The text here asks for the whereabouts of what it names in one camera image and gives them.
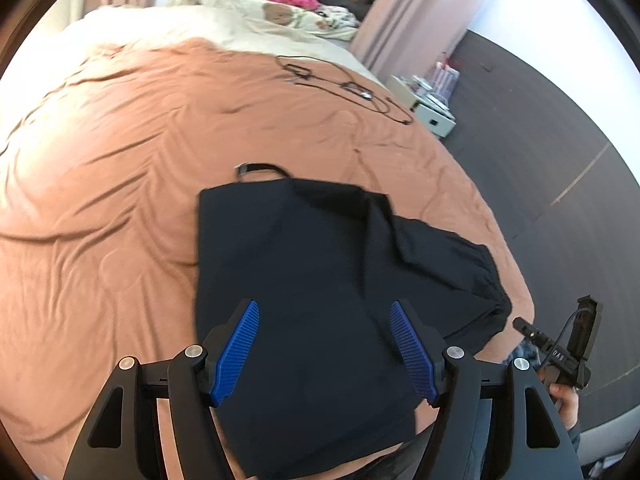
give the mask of black cloth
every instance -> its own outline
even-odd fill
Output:
[[[431,431],[433,431],[433,424],[412,441],[402,444],[395,452],[381,456],[357,471],[340,477],[338,480],[413,480],[429,443]],[[571,443],[574,445],[575,452],[578,452],[578,446],[580,446],[580,423],[572,427],[568,434]],[[485,450],[486,441],[482,449],[474,449],[472,447],[469,460],[473,462],[467,463],[465,480],[481,480]]]
[[[393,301],[469,352],[511,311],[486,247],[394,216],[382,194],[284,178],[204,190],[199,208],[199,341],[241,298],[260,307],[217,410],[248,476],[313,474],[415,436],[420,399],[390,333]]]

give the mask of wrinkled fabric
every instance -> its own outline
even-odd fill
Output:
[[[502,364],[507,365],[517,357],[522,357],[529,361],[533,368],[540,366],[538,348],[528,339],[523,339]],[[489,439],[491,412],[491,400],[481,400],[478,406],[478,414],[476,415],[476,431],[463,480],[480,480],[484,464],[484,453]],[[375,478],[376,480],[412,480],[420,465],[424,450],[429,443],[431,431],[433,431],[433,425],[417,435],[411,442],[403,444],[395,452],[370,462],[367,466],[350,475],[343,476],[340,480],[366,480],[370,478]],[[568,430],[568,434],[577,452],[580,445],[580,423]]]
[[[210,7],[184,2],[176,2],[175,7],[145,9],[101,7],[47,41],[36,37],[25,50],[23,44],[9,65],[11,70],[0,78],[0,151],[6,135],[22,117],[38,106],[48,92],[63,85],[97,46],[105,44],[153,50],[190,38],[203,38],[225,50],[324,59],[380,84],[344,46],[336,46],[299,28],[268,22],[262,10],[266,2],[254,1],[260,8],[253,18],[238,6],[238,0],[213,0]],[[319,35],[326,31],[329,37],[337,33],[339,38],[351,39],[348,28],[321,30],[315,25],[318,21],[326,20],[316,15],[310,26]]]
[[[472,354],[511,313],[486,247],[335,182],[204,190],[198,266],[199,341],[243,297],[260,308],[241,377],[216,411],[242,469],[258,478],[317,474],[414,437],[422,399],[391,333],[394,301]]]
[[[273,56],[204,40],[105,46],[12,132],[0,155],[0,417],[33,470],[62,478],[121,357],[169,359],[196,341],[197,196],[231,182],[242,162],[388,194],[399,215],[486,245],[510,319],[532,321],[491,210],[431,133],[289,77]],[[500,362],[519,340],[509,320],[480,355]],[[417,427],[434,416],[419,406]],[[160,419],[179,479],[165,402]]]
[[[252,20],[265,20],[286,28],[295,28],[320,38],[351,41],[360,23],[343,7],[319,6],[315,12],[284,3],[265,0],[197,0],[202,6],[217,8],[233,5]],[[172,0],[174,5],[191,5],[191,0]],[[274,20],[273,10],[278,9]]]

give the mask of hand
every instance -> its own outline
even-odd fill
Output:
[[[540,370],[538,372],[538,377],[541,381],[544,382],[545,371]],[[562,405],[558,409],[558,413],[560,415],[560,420],[562,420],[562,423],[564,424],[564,427],[567,431],[569,431],[578,423],[578,394],[571,386],[555,383],[549,385],[549,394],[554,400],[562,400]]]

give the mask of bed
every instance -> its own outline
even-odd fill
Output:
[[[399,215],[485,244],[510,319],[532,320],[491,210],[435,137],[290,84],[276,55],[337,63],[390,96],[344,49],[231,4],[103,7],[33,57],[38,84],[0,156],[0,418],[50,480],[119,358],[164,360],[195,341],[197,194],[242,162],[384,192]],[[519,340],[508,323],[479,356],[500,362]],[[166,404],[160,417],[178,479]],[[417,431],[434,418],[420,405]]]

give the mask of gray floor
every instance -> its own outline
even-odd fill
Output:
[[[468,32],[452,56],[458,124],[444,141],[494,211],[557,336],[586,294],[604,304],[581,393],[589,429],[640,403],[640,189],[599,128],[562,91]]]

